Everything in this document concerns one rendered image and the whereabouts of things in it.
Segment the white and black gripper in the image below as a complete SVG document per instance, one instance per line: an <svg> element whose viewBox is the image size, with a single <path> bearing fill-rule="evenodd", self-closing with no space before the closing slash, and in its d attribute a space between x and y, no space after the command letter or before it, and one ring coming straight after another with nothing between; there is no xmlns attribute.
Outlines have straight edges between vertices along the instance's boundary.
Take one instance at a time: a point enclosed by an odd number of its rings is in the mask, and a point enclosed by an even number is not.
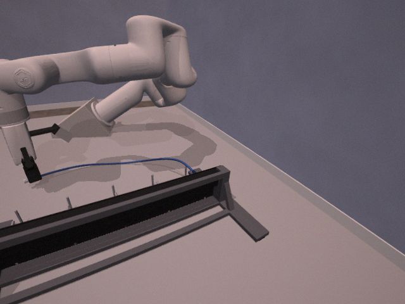
<svg viewBox="0 0 405 304"><path fill-rule="evenodd" d="M30 116L20 122L0 125L0 127L15 165L22 163L29 183L33 183L41 180L42 177L34 161L37 157L26 123L28 120Z"/></svg>

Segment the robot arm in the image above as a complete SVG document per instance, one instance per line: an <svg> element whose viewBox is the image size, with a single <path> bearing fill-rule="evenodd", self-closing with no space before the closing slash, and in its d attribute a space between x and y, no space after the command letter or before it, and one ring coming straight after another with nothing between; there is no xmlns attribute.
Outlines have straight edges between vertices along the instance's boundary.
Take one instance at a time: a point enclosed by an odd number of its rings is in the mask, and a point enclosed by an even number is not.
<svg viewBox="0 0 405 304"><path fill-rule="evenodd" d="M185 29L155 16L139 15L127 20L126 31L128 44L0 59L0 125L30 116L24 94L38 94L70 82L103 85L129 81L101 102L91 104L96 118L107 127L139 104L144 92L158 108L183 101L185 88L197 81Z"/></svg>

